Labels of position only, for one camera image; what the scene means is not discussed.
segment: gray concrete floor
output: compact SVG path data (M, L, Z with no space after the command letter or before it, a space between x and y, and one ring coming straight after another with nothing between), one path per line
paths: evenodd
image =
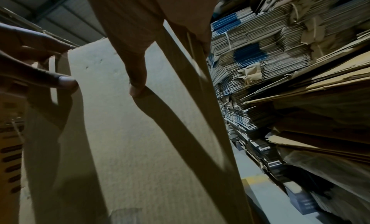
M315 212L302 215L289 197L245 154L232 147L244 189L255 210L266 224L339 224L335 216Z

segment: person's right hand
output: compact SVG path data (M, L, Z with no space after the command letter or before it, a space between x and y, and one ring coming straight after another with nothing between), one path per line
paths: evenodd
M25 97L28 84L74 89L74 78L29 65L73 48L49 35L0 23L0 94Z
M145 51L166 19L195 34L207 56L210 20L217 0L88 0L109 41L125 64L130 95L145 87Z

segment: metal roof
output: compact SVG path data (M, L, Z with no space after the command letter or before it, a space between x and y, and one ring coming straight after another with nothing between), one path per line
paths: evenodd
M0 6L77 45L106 37L87 0L0 0Z

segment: person's left hand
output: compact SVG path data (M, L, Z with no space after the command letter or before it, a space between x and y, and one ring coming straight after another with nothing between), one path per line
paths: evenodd
M73 48L49 35L0 23L0 94L25 97L28 84L74 89L74 78L29 65Z

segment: fingernail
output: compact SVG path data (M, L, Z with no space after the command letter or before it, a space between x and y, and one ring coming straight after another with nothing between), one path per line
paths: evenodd
M68 76L60 76L59 84L67 89L73 89L78 85L74 78Z
M130 92L129 92L130 96L137 97L140 95L141 91L142 89L138 89L130 84Z

